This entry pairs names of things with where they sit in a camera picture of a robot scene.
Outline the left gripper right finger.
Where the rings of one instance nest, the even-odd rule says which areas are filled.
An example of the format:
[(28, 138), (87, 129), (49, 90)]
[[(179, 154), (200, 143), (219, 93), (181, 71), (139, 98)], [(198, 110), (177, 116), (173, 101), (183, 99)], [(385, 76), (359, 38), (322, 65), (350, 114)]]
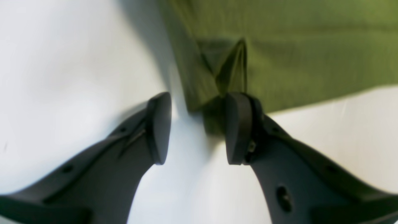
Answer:
[(260, 101), (225, 96), (228, 163), (248, 165), (273, 224), (395, 224), (398, 198), (371, 187), (267, 116)]

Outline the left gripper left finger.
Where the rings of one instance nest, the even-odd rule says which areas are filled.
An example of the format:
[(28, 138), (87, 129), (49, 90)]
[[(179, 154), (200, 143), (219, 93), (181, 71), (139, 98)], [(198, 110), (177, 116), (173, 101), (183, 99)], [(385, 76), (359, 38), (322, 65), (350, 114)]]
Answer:
[(155, 95), (102, 141), (1, 195), (1, 216), (21, 224), (126, 224), (142, 177), (166, 161), (171, 115), (171, 94)]

